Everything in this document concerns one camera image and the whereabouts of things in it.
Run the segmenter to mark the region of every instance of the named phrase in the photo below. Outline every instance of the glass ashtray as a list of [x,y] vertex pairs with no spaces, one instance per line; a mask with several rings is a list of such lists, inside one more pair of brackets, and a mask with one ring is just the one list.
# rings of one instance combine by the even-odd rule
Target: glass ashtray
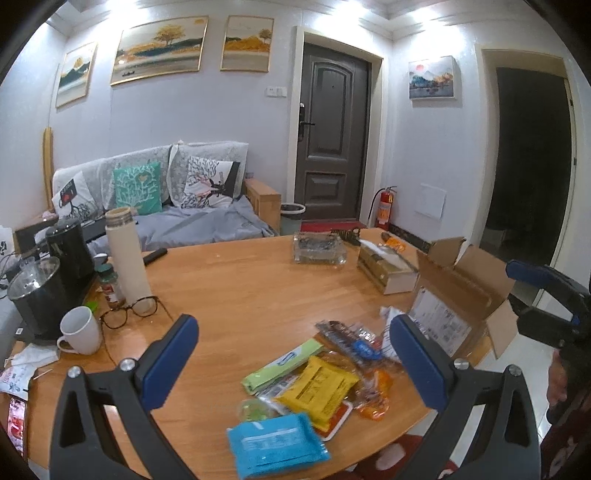
[[302,264],[343,265],[347,249],[336,233],[296,233],[294,261]]

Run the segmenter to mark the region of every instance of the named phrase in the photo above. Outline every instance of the door frame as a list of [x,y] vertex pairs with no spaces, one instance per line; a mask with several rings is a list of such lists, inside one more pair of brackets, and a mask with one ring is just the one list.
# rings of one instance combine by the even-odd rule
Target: door frame
[[[569,112],[571,121],[571,170],[570,184],[567,204],[564,211],[564,219],[560,229],[560,235],[556,243],[556,249],[552,256],[550,266],[560,269],[560,261],[570,251],[570,242],[565,242],[567,229],[571,227],[570,219],[573,210],[573,199],[575,194],[575,178],[577,167],[577,122],[578,117],[574,101],[574,92],[570,87],[569,73],[567,64],[562,57],[546,53],[533,51],[522,51],[514,48],[495,48],[476,45],[476,58],[478,61],[479,83],[481,91],[485,95],[481,96],[480,108],[481,115],[487,126],[483,129],[482,135],[485,136],[483,144],[485,146],[485,164],[481,174],[480,198],[476,204],[473,214],[472,234],[470,243],[479,245],[486,225],[486,220],[491,208],[492,192],[495,184],[496,161],[499,153],[499,135],[500,135],[500,105],[499,105],[499,86],[497,81],[496,69],[502,67],[518,68],[523,70],[533,70],[535,72],[551,73],[560,76],[565,81],[567,98],[570,102]],[[540,290],[533,302],[533,306],[538,306],[544,296],[543,290]]]
[[300,115],[301,77],[304,63],[304,43],[329,48],[371,64],[369,79],[369,129],[367,131],[366,161],[363,172],[359,219],[365,223],[369,216],[374,193],[382,186],[386,139],[386,105],[388,102],[387,64],[384,58],[361,48],[343,43],[308,27],[295,28],[294,70],[291,83],[290,127],[287,153],[287,201],[293,202],[296,191],[298,127]]

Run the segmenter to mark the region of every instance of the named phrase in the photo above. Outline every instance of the spice jar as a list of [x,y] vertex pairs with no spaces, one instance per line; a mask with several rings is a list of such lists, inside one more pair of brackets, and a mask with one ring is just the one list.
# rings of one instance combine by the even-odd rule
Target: spice jar
[[100,286],[111,309],[120,308],[125,305],[125,296],[119,285],[119,275],[113,265],[106,263],[95,268],[99,274]]

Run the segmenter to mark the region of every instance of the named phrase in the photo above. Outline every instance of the white mug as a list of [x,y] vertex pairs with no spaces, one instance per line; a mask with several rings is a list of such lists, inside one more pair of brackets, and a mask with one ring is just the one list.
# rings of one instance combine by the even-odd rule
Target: white mug
[[[99,324],[88,307],[76,307],[66,313],[60,330],[64,335],[58,338],[57,347],[62,352],[92,355],[100,347]],[[62,342],[69,343],[73,350],[63,348]]]

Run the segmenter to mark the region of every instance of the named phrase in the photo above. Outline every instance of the teal pillow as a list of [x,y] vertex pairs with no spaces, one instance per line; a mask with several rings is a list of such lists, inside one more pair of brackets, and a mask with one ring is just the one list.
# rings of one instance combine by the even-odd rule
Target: teal pillow
[[139,215],[162,212],[160,200],[160,163],[116,168],[115,202],[117,207],[132,207]]

